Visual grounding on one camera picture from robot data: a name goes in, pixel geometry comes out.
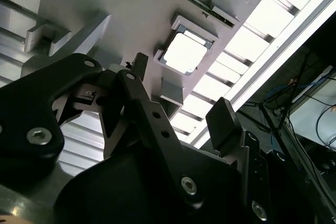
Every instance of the black plastic part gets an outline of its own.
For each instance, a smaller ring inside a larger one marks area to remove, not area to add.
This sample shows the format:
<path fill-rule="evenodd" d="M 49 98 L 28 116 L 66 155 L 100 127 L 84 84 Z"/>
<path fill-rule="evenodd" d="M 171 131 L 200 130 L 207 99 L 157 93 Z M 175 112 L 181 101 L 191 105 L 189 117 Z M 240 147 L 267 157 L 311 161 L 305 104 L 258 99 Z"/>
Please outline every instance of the black plastic part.
<path fill-rule="evenodd" d="M 87 66 L 85 61 L 94 66 Z M 0 172 L 32 174 L 54 165 L 64 137 L 51 106 L 80 80 L 100 71 L 100 65 L 90 57 L 73 54 L 0 89 Z M 50 131 L 49 143 L 28 142 L 28 131 L 37 127 Z"/>
<path fill-rule="evenodd" d="M 147 62 L 148 56 L 138 52 L 131 67 L 132 72 L 136 76 L 139 76 L 141 81 L 143 81 L 143 78 L 145 76 Z"/>
<path fill-rule="evenodd" d="M 237 170 L 187 146 L 182 152 L 204 193 L 198 211 L 176 204 L 155 153 L 137 142 L 68 183 L 56 203 L 57 223 L 247 223 Z"/>
<path fill-rule="evenodd" d="M 307 185 L 301 175 L 292 168 L 290 161 L 286 160 L 280 152 L 270 151 L 266 159 L 271 167 L 269 170 L 270 199 L 275 223 L 287 223 L 289 220 L 290 223 L 316 223 L 315 209 L 307 200 L 310 193 L 306 191 L 306 194 L 303 194 Z"/>
<path fill-rule="evenodd" d="M 220 98 L 206 115 L 212 146 L 225 156 L 240 141 L 242 127 L 229 101 Z"/>

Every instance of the wire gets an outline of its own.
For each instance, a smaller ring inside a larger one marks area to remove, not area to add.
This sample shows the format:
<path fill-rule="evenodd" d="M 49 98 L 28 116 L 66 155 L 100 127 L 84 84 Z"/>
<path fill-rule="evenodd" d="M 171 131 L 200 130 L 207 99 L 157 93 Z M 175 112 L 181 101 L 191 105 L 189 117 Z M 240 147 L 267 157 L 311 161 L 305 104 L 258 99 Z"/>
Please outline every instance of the wire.
<path fill-rule="evenodd" d="M 313 82 L 313 83 L 310 83 L 310 84 L 298 85 L 298 89 L 306 88 L 306 87 L 309 87 L 309 86 L 315 86 L 315 85 L 321 83 L 322 81 L 324 81 L 324 79 L 325 79 L 325 78 L 322 77 L 320 80 L 318 80 L 318 81 L 316 81 L 316 82 Z M 270 95 L 272 95 L 275 91 L 277 91 L 277 90 L 282 90 L 282 89 L 285 89 L 285 88 L 287 88 L 287 87 L 289 87 L 289 86 L 288 86 L 288 85 L 283 85 L 283 86 L 279 86 L 279 87 L 276 87 L 276 88 L 272 89 L 272 90 L 266 95 L 266 97 L 265 97 L 264 100 L 267 100 L 267 99 L 270 97 Z"/>
<path fill-rule="evenodd" d="M 319 138 L 319 140 L 323 143 L 323 145 L 324 146 L 329 146 L 329 148 L 331 148 L 332 150 L 336 150 L 336 148 L 334 148 L 334 147 L 331 147 L 330 145 L 331 145 L 331 143 L 333 143 L 335 140 L 334 139 L 332 139 L 331 141 L 333 141 L 333 142 L 329 142 L 329 144 L 327 144 L 327 143 L 325 143 L 323 140 L 322 140 L 322 138 L 321 138 L 321 136 L 320 136 L 320 133 L 319 133 L 319 123 L 320 123 L 320 121 L 321 121 L 321 118 L 323 117 L 323 115 L 331 108 L 331 107 L 333 107 L 333 106 L 335 106 L 336 104 L 334 104 L 334 105 L 329 105 L 320 115 L 319 115 L 319 118 L 317 119 L 317 121 L 316 121 L 316 125 L 315 125 L 315 131 L 316 131 L 316 135 L 317 135 L 317 137 Z"/>
<path fill-rule="evenodd" d="M 287 116 L 287 118 L 288 118 L 288 122 L 289 122 L 289 125 L 290 125 L 290 127 L 291 127 L 291 130 L 293 131 L 293 135 L 294 135 L 294 138 L 295 138 L 296 142 L 300 143 L 299 140 L 298 140 L 298 138 L 296 137 L 296 133 L 295 133 L 295 131 L 294 131 L 293 124 L 292 124 L 292 122 L 291 122 L 290 119 L 289 119 L 289 116 Z M 299 146 L 300 146 L 300 148 L 303 150 L 303 153 L 304 153 L 305 156 L 307 157 L 308 161 L 310 162 L 310 165 L 311 165 L 311 167 L 312 167 L 312 169 L 313 169 L 315 178 L 316 178 L 316 180 L 317 180 L 317 182 L 318 182 L 318 184 L 319 184 L 321 190 L 323 191 L 324 195 L 329 199 L 329 202 L 331 202 L 332 205 L 334 206 L 334 208 L 336 208 L 335 203 L 333 202 L 333 200 L 331 199 L 331 197 L 329 196 L 329 194 L 328 194 L 328 192 L 325 190 L 325 188 L 322 186 L 321 181 L 320 181 L 320 178 L 317 176 L 317 173 L 316 173 L 316 169 L 317 169 L 317 168 L 314 166 L 313 161 L 311 160 L 311 158 L 310 158 L 310 156 L 308 155 L 308 153 L 306 152 L 306 150 L 302 147 L 302 145 L 299 144 Z"/>
<path fill-rule="evenodd" d="M 333 106 L 333 104 L 327 104 L 327 103 L 325 103 L 325 102 L 320 101 L 319 99 L 316 99 L 316 98 L 314 98 L 314 97 L 311 97 L 310 95 L 304 94 L 304 96 L 305 96 L 305 97 L 309 97 L 309 98 L 311 98 L 311 99 L 313 99 L 313 100 L 315 100 L 315 101 L 318 101 L 319 103 L 322 103 L 322 104 L 324 104 L 324 105 L 327 105 L 327 106 Z"/>

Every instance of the screw hole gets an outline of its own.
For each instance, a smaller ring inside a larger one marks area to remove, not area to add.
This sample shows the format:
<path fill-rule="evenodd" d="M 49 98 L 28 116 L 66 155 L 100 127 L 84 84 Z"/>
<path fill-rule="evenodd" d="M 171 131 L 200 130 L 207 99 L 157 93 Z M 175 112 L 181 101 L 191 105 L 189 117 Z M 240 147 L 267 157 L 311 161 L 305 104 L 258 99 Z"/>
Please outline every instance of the screw hole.
<path fill-rule="evenodd" d="M 89 61 L 89 60 L 84 61 L 84 64 L 85 64 L 86 66 L 88 66 L 88 67 L 92 67 L 92 68 L 95 66 L 95 64 L 94 64 L 92 61 Z"/>
<path fill-rule="evenodd" d="M 158 118 L 158 119 L 161 118 L 160 114 L 158 114 L 155 111 L 152 114 L 153 114 L 153 117 L 155 117 L 155 118 Z"/>
<path fill-rule="evenodd" d="M 163 137 L 165 137 L 165 138 L 170 137 L 168 131 L 161 131 L 161 135 L 163 135 Z"/>
<path fill-rule="evenodd" d="M 131 73 L 127 73 L 126 76 L 127 76 L 128 78 L 130 78 L 131 80 L 134 80 L 134 79 L 135 79 L 135 76 L 132 75 Z"/>

